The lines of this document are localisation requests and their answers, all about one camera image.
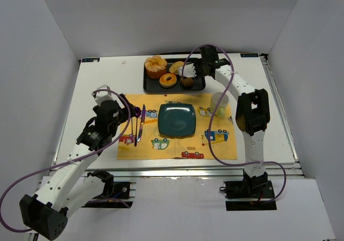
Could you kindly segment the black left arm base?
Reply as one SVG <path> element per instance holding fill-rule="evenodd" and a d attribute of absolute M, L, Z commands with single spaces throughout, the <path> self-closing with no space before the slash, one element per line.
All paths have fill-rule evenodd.
<path fill-rule="evenodd" d="M 134 198 L 134 183 L 115 181 L 114 176 L 104 170 L 88 172 L 87 177 L 99 178 L 104 183 L 103 192 L 84 205 L 84 208 L 128 209 Z"/>

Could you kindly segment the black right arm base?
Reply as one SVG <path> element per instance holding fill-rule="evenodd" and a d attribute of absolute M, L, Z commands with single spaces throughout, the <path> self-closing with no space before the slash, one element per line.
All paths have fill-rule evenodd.
<path fill-rule="evenodd" d="M 271 181 L 255 189 L 249 189 L 243 181 L 226 181 L 219 191 L 225 195 L 227 211 L 277 210 L 275 201 L 268 202 L 275 197 Z"/>

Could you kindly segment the sliced seeded bread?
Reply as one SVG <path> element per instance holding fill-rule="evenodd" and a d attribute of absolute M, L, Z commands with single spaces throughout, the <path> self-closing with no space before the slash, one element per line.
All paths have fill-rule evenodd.
<path fill-rule="evenodd" d="M 178 75 L 179 74 L 179 68 L 183 67 L 183 65 L 184 65 L 183 61 L 177 61 L 169 67 L 169 72 Z"/>

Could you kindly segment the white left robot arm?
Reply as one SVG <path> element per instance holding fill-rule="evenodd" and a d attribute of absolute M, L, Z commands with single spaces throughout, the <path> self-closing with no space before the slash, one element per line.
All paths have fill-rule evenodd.
<path fill-rule="evenodd" d="M 69 217 L 93 198 L 113 198 L 113 175 L 109 172 L 98 169 L 77 184 L 85 170 L 110 146 L 118 126 L 128 123 L 135 114 L 134 105 L 124 94 L 118 95 L 122 104 L 112 95 L 104 89 L 94 92 L 96 115 L 77 138 L 66 164 L 34 195 L 25 195 L 19 202 L 24 224 L 48 240 L 56 240 Z"/>

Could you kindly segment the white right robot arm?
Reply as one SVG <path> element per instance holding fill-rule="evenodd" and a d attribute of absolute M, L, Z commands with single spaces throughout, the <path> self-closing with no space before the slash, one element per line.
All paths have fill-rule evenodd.
<path fill-rule="evenodd" d="M 197 77 L 211 76 L 221 83 L 237 101 L 235 122 L 243 134 L 245 165 L 240 187 L 229 188 L 237 194 L 260 195 L 268 183 L 263 164 L 263 139 L 270 122 L 269 98 L 265 89 L 252 87 L 234 70 L 231 59 L 220 59 L 213 45 L 202 45 L 201 58 L 194 64 Z"/>

